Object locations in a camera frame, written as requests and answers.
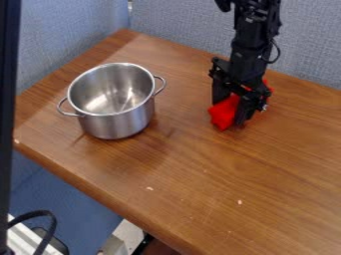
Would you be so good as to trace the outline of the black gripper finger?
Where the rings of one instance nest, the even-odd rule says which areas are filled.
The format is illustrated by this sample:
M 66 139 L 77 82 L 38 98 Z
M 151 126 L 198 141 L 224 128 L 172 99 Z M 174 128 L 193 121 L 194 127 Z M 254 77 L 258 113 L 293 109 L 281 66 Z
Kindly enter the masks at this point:
M 216 105 L 230 96 L 230 78 L 228 76 L 214 76 L 212 83 L 212 103 Z
M 248 92 L 237 105 L 234 124 L 242 126 L 249 121 L 256 112 L 262 112 L 266 107 L 266 97 L 257 92 Z

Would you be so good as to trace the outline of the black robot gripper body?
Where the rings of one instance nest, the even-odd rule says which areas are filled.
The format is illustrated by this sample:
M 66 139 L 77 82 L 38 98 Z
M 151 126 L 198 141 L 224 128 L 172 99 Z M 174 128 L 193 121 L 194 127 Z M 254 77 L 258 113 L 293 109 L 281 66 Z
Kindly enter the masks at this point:
M 261 84 L 272 53 L 272 43 L 266 42 L 260 47 L 244 47 L 238 43 L 232 43 L 230 59 L 220 57 L 212 58 L 212 68 L 209 76 L 228 76 L 229 85 L 246 86 L 256 89 L 258 94 L 265 94 L 266 89 Z

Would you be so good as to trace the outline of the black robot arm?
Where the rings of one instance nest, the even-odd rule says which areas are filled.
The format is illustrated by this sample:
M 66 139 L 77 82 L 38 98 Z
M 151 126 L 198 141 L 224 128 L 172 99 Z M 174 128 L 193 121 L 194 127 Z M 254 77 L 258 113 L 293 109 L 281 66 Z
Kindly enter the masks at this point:
M 234 5 L 234 31 L 228 60 L 212 59 L 210 121 L 225 130 L 242 126 L 264 112 L 273 90 L 264 79 L 266 67 L 281 55 L 279 35 L 281 0 L 214 0 L 222 12 Z

